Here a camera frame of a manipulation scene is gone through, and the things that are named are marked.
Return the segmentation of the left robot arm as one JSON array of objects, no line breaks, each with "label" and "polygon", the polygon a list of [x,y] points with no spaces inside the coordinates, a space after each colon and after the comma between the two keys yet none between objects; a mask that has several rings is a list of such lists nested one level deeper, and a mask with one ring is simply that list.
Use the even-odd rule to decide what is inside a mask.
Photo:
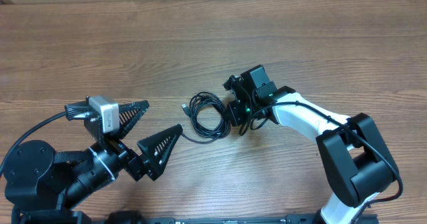
[{"label": "left robot arm", "polygon": [[[101,95],[87,97],[22,135],[1,164],[5,197],[13,204],[12,223],[92,223],[75,207],[113,183],[121,171],[135,181],[160,177],[182,134],[180,124],[138,141],[140,154],[123,143],[148,108],[147,101],[120,105]],[[94,144],[84,151],[58,152],[45,141],[26,140],[61,117],[82,120]]]}]

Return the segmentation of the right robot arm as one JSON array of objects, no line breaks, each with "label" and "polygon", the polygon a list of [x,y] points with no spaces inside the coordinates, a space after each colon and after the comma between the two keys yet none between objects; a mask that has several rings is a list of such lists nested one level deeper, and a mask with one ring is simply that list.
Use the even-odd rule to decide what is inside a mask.
[{"label": "right robot arm", "polygon": [[254,129],[256,120],[272,121],[318,146],[332,195],[316,213],[287,215],[287,223],[377,223],[377,216],[365,210],[401,196],[397,164],[369,115],[350,117],[323,109],[291,87],[276,87],[261,65],[230,76],[223,86],[235,97],[225,117],[240,128],[240,135]]}]

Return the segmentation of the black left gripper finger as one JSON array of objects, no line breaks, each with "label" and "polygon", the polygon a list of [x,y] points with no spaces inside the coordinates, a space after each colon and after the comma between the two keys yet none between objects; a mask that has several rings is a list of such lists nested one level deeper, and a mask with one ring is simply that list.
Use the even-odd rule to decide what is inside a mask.
[{"label": "black left gripper finger", "polygon": [[182,131],[182,126],[177,124],[137,142],[144,166],[147,169],[146,175],[153,181],[163,174]]},{"label": "black left gripper finger", "polygon": [[119,131],[115,138],[123,139],[149,109],[148,101],[137,101],[119,105]]}]

